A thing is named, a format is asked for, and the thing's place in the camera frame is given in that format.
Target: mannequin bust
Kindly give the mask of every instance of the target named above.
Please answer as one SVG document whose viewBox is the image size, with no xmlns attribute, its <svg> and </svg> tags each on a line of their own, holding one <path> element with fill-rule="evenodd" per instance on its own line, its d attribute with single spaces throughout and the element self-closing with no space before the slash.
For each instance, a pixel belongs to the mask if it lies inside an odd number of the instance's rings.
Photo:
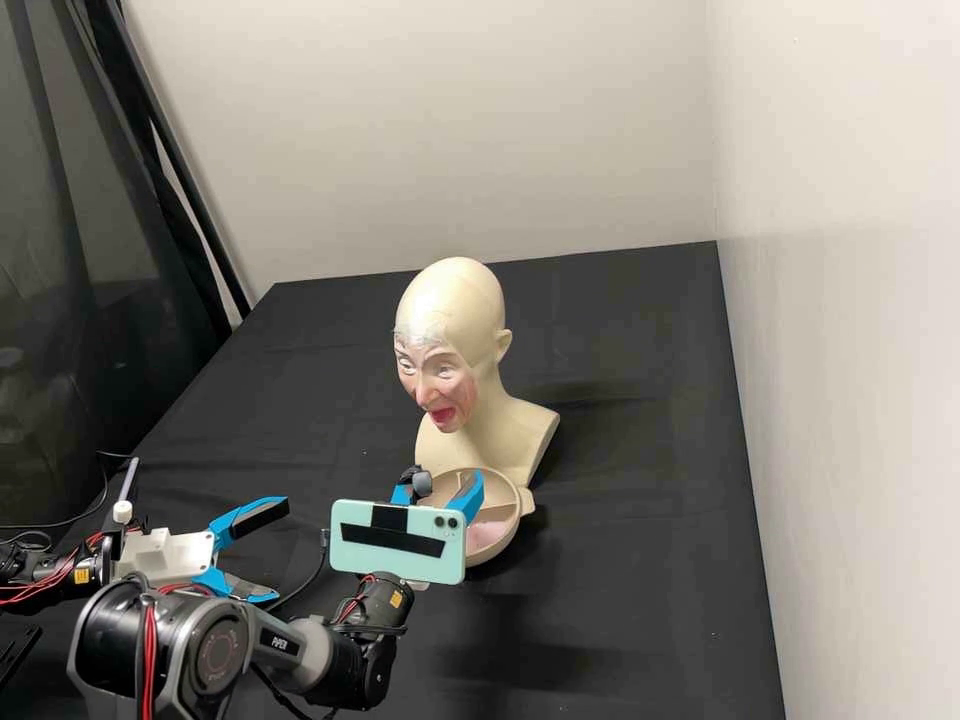
<svg viewBox="0 0 960 720">
<path fill-rule="evenodd" d="M 440 260 L 404 292 L 393 331 L 397 373 L 424 411 L 415 462 L 433 475 L 488 467 L 530 483 L 560 416 L 504 389 L 499 364 L 512 339 L 500 283 L 476 260 Z"/>
</svg>

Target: black pole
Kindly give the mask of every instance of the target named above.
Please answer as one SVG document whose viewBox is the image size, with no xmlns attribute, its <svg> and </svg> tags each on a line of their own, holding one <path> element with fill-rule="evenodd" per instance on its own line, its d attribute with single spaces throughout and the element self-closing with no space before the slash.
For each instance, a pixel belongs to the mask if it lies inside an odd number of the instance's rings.
<svg viewBox="0 0 960 720">
<path fill-rule="evenodd" d="M 187 202 L 190 203 L 197 222 L 200 224 L 200 230 L 210 245 L 210 252 L 213 254 L 217 267 L 220 268 L 220 273 L 223 275 L 223 280 L 227 284 L 230 296 L 233 298 L 233 302 L 240 312 L 240 317 L 245 318 L 250 314 L 250 303 L 247 302 L 243 288 L 240 287 L 240 280 L 237 278 L 233 265 L 230 264 L 230 258 L 227 256 L 227 252 L 223 247 L 223 242 L 220 240 L 220 236 L 213 226 L 213 220 L 207 212 L 207 206 L 204 205 L 203 199 L 200 197 L 200 191 L 193 181 L 193 176 L 189 170 L 187 170 L 187 163 L 183 158 L 183 153 L 180 152 L 180 146 L 177 145 L 176 140 L 174 140 L 173 132 L 170 129 L 167 118 L 164 116 L 163 110 L 160 108 L 160 103 L 157 101 L 157 96 L 154 94 L 153 88 L 147 80 L 147 74 L 144 72 L 143 65 L 140 63 L 140 57 L 133 47 L 133 41 L 127 32 L 127 25 L 123 20 L 123 16 L 120 14 L 120 7 L 117 4 L 117 0 L 107 0 L 106 4 L 110 11 L 110 19 L 113 21 L 117 35 L 123 42 L 127 59 L 130 61 L 130 65 L 136 74 L 137 84 L 140 86 L 143 97 L 146 98 L 150 120 L 153 122 L 154 128 L 156 128 L 157 135 L 160 136 L 160 142 L 163 144 L 163 149 L 166 151 L 167 157 L 170 158 L 173 171 L 176 173 L 177 179 L 180 181 L 180 185 L 187 195 Z"/>
</svg>

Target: smartphone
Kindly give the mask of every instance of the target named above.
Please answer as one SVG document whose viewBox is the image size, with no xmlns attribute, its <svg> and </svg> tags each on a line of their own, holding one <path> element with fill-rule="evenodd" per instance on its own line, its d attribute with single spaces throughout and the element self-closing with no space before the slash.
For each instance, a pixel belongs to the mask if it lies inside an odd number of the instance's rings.
<svg viewBox="0 0 960 720">
<path fill-rule="evenodd" d="M 330 513 L 330 567 L 457 585 L 466 571 L 466 530 L 466 516 L 456 509 L 337 500 Z"/>
</svg>

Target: table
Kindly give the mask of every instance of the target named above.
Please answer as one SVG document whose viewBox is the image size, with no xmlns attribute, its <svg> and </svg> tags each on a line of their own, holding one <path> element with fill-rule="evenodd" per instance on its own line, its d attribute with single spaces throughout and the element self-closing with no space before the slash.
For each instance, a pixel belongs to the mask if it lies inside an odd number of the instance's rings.
<svg viewBox="0 0 960 720">
<path fill-rule="evenodd" d="M 368 716 L 783 718 L 716 244 L 491 267 L 514 331 L 504 384 L 561 416 L 537 510 L 462 585 L 418 594 Z M 137 449 L 150 525 L 286 494 L 291 515 L 220 564 L 298 585 L 331 503 L 385 500 L 413 462 L 390 335 L 412 275 L 274 286 Z M 329 613 L 355 586 L 324 570 L 286 610 Z M 85 717 L 63 672 L 81 607 L 32 619 L 46 632 L 4 717 Z M 250 674 L 228 717 L 291 716 Z"/>
</svg>

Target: mannequin face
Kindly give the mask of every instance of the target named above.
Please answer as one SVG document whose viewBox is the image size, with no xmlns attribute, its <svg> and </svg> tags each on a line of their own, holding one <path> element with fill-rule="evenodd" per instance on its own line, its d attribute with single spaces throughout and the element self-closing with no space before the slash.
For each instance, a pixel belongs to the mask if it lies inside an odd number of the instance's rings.
<svg viewBox="0 0 960 720">
<path fill-rule="evenodd" d="M 456 432 L 470 419 L 477 383 L 463 356 L 446 343 L 417 345 L 394 338 L 397 374 L 404 389 L 440 432 Z"/>
</svg>

